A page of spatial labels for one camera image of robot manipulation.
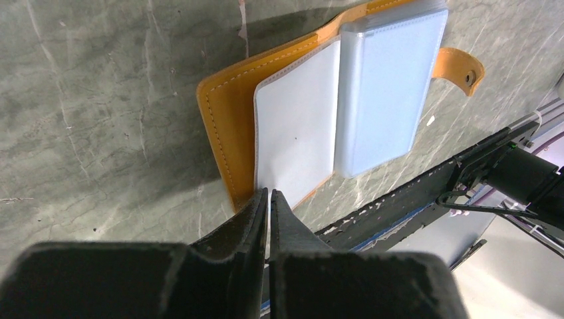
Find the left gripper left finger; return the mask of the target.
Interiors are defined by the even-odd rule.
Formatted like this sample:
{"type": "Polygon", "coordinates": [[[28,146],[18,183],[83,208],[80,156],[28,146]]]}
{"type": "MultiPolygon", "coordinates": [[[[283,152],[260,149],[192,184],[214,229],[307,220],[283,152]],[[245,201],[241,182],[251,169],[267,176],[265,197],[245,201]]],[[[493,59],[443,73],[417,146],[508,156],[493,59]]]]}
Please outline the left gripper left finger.
{"type": "Polygon", "coordinates": [[[1,281],[2,318],[258,318],[268,192],[191,243],[43,242],[1,281]]]}

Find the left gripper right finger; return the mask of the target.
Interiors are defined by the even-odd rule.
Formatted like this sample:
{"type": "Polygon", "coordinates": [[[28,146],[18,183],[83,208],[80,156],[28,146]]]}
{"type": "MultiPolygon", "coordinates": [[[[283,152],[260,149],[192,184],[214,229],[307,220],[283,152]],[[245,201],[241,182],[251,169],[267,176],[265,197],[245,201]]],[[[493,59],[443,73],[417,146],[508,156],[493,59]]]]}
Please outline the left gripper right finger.
{"type": "Polygon", "coordinates": [[[466,318],[448,266],[429,253],[331,248],[271,194],[272,318],[466,318]]]}

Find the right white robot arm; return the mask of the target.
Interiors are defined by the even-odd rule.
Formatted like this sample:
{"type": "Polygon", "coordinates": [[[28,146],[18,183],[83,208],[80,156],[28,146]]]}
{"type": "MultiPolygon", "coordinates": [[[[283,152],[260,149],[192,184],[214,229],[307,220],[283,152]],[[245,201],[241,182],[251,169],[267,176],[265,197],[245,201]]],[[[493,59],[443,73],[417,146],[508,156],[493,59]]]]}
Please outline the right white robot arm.
{"type": "Polygon", "coordinates": [[[563,168],[509,143],[484,155],[463,161],[452,180],[465,188],[447,191],[436,204],[456,211],[491,213],[508,221],[519,221],[534,233],[563,247],[563,168]],[[477,183],[484,183],[524,206],[523,210],[507,206],[456,204],[477,183]]]}

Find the orange leather card holder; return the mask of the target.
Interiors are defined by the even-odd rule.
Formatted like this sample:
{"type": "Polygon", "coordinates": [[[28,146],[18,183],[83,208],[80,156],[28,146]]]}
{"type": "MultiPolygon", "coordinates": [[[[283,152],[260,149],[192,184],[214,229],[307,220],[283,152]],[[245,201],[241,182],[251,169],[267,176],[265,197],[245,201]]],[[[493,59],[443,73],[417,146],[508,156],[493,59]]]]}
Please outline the orange leather card holder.
{"type": "Polygon", "coordinates": [[[198,106],[231,205],[278,189],[295,207],[330,176],[408,153],[430,81],[471,96],[484,66],[441,45],[444,1],[370,1],[202,80],[198,106]]]}

